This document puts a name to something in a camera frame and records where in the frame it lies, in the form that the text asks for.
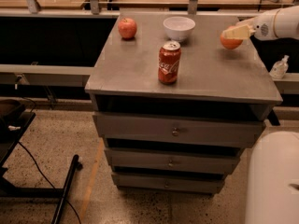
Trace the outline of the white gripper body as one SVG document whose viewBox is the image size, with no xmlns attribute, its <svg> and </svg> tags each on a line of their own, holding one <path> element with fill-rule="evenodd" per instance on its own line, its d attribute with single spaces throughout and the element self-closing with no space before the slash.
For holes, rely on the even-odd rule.
<svg viewBox="0 0 299 224">
<path fill-rule="evenodd" d="M 255 30 L 254 37 L 262 40 L 275 40 L 278 37 L 275 34 L 276 10 L 265 11 L 253 20 L 253 28 Z"/>
</svg>

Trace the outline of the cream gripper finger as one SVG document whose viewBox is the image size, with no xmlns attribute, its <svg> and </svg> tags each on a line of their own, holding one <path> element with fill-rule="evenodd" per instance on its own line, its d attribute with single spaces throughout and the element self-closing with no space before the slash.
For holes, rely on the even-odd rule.
<svg viewBox="0 0 299 224">
<path fill-rule="evenodd" d="M 245 39 L 249 39 L 254 33 L 255 30 L 253 29 L 253 27 L 245 24 L 245 25 L 230 27 L 224 30 L 222 32 L 222 36 L 225 39 L 245 40 Z"/>
<path fill-rule="evenodd" d="M 254 18 L 245 19 L 245 20 L 237 22 L 235 24 L 235 26 L 252 25 L 253 22 L 254 22 Z"/>
</svg>

